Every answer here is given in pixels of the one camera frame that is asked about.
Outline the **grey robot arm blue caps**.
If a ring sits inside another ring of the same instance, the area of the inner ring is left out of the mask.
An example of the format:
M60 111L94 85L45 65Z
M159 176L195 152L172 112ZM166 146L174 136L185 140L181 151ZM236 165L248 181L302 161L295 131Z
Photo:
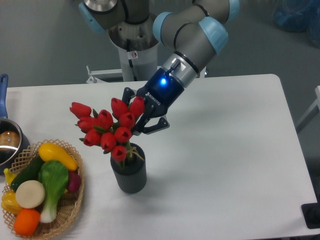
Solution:
M134 97L144 99L144 113L133 128L139 135L169 127L169 107L226 45L224 24L238 15L240 3L195 0L180 13L158 15L150 12L147 0L83 0L78 7L94 32L108 32L123 80L145 81L122 95L126 104Z

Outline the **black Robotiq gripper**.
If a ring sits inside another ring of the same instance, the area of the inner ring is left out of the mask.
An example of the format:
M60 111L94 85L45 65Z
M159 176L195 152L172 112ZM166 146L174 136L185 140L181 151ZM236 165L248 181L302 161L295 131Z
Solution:
M122 101L129 106L137 97L145 98L144 113L148 118L157 118L158 122L151 126L146 126L147 121L139 125L140 119L132 129L132 134L139 136L141 133L150 135L170 127L165 116L168 108L182 94L184 87L172 76L166 75L163 68L158 69L155 74L140 89L125 87L122 94Z

